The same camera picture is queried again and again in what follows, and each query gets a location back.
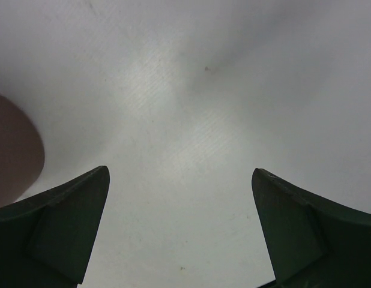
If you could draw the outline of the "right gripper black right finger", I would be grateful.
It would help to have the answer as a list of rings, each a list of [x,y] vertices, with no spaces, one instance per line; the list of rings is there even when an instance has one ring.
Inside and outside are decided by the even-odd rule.
[[[264,169],[252,191],[275,275],[265,287],[371,287],[371,214]]]

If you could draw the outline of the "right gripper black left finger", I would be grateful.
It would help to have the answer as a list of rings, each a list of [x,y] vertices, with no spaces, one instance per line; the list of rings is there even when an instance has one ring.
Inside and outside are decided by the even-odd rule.
[[[99,166],[0,208],[0,287],[83,283],[110,184]]]

